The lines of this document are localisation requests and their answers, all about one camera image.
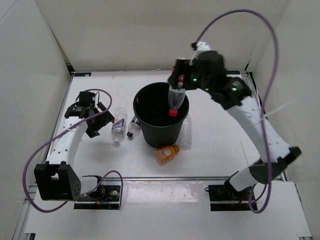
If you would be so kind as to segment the clear unlabelled plastic bottle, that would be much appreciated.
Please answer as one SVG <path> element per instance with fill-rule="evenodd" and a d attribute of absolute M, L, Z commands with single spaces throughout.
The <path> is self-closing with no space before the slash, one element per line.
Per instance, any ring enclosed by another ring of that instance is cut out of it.
<path fill-rule="evenodd" d="M 190 150 L 192 146 L 192 118 L 188 114 L 184 119 L 178 136 L 178 146 L 181 150 Z"/>

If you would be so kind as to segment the clear bottle red label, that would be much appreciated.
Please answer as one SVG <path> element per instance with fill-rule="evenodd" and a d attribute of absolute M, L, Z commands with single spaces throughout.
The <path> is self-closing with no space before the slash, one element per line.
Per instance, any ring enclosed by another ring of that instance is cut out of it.
<path fill-rule="evenodd" d="M 170 109 L 168 114 L 171 117 L 176 117 L 178 115 L 178 109 L 184 101 L 186 95 L 186 90 L 183 88 L 184 78 L 184 75 L 178 77 L 176 88 L 173 88 L 171 84 L 169 85 L 168 104 Z"/>

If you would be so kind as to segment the clear bottle blue label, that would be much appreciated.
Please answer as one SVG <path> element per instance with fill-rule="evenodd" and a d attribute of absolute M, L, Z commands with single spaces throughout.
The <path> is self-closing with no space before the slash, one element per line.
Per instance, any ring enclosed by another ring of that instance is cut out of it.
<path fill-rule="evenodd" d="M 123 107 L 117 107 L 114 111 L 114 121 L 111 128 L 113 143 L 120 144 L 126 136 L 127 110 Z"/>

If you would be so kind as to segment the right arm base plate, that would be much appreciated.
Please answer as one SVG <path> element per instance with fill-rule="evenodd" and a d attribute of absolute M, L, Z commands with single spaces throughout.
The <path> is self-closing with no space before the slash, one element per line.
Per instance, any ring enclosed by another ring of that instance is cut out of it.
<path fill-rule="evenodd" d="M 209 195 L 211 212 L 251 211 L 248 192 L 233 196 L 223 184 L 208 185 L 204 191 Z"/>

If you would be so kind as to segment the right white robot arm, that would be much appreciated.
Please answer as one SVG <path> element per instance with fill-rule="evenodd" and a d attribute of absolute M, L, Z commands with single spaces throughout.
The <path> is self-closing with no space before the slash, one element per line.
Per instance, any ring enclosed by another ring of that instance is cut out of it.
<path fill-rule="evenodd" d="M 178 58 L 168 82 L 173 92 L 201 89 L 209 93 L 239 123 L 256 147 L 259 159 L 224 183 L 224 193 L 230 200 L 238 199 L 254 184 L 268 184 L 301 155 L 300 148 L 289 146 L 261 115 L 248 85 L 239 77 L 227 75 L 224 58 L 217 51 L 201 52 L 193 64 L 189 59 Z"/>

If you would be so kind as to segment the clear bottle black cap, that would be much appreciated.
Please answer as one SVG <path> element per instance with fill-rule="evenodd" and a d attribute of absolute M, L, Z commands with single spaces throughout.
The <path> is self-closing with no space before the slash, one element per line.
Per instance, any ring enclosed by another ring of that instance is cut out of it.
<path fill-rule="evenodd" d="M 141 126 L 138 118 L 134 116 L 130 123 L 128 124 L 127 137 L 133 139 L 140 134 Z"/>

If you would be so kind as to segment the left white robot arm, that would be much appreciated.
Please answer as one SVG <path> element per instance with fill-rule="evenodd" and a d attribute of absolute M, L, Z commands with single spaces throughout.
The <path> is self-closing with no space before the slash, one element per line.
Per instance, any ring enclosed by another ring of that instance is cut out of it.
<path fill-rule="evenodd" d="M 84 134 L 89 138 L 100 135 L 99 130 L 114 117 L 96 94 L 81 91 L 77 101 L 64 114 L 62 136 L 58 137 L 45 163 L 37 164 L 34 176 L 42 200 L 76 201 L 82 190 L 80 178 L 73 170 L 75 156 Z"/>

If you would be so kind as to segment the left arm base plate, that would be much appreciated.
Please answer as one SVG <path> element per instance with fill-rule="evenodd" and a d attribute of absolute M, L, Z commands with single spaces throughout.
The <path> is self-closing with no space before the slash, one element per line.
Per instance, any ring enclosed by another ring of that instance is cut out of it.
<path fill-rule="evenodd" d="M 102 184 L 89 195 L 81 196 L 73 205 L 75 210 L 119 210 L 122 201 L 122 186 Z"/>

